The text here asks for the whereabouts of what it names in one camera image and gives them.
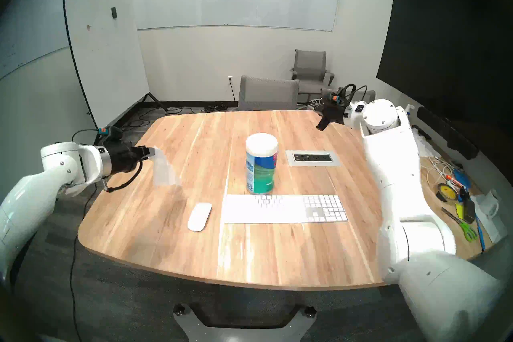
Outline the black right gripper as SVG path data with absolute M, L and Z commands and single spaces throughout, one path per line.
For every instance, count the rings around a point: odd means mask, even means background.
M 330 123 L 337 123 L 344 125 L 344 114 L 346 112 L 347 101 L 342 99 L 339 103 L 338 97 L 340 94 L 344 96 L 344 90 L 323 90 L 322 99 L 312 99 L 309 101 L 309 108 L 311 110 L 322 110 L 322 117 L 316 126 L 319 131 L 324 131 Z

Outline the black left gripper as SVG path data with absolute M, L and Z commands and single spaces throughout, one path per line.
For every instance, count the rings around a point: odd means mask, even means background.
M 132 171 L 139 161 L 153 159 L 155 148 L 146 146 L 133 146 L 131 142 L 124 141 L 123 131 L 117 127 L 102 128 L 102 162 L 105 175 L 128 173 Z

